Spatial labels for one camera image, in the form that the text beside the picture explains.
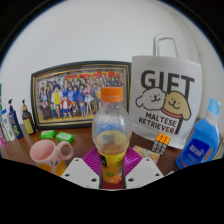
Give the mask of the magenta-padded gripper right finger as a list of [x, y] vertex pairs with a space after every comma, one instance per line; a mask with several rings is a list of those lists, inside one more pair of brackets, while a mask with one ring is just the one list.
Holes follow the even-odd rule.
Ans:
[[163, 177], [151, 158], [142, 158], [133, 149], [127, 149], [123, 160], [124, 189], [140, 188]]

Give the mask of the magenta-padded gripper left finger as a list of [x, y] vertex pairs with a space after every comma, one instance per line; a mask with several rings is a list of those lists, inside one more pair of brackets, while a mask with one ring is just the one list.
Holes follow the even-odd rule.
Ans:
[[93, 148], [82, 158], [74, 158], [62, 178], [84, 188], [99, 189], [101, 161], [97, 149]]

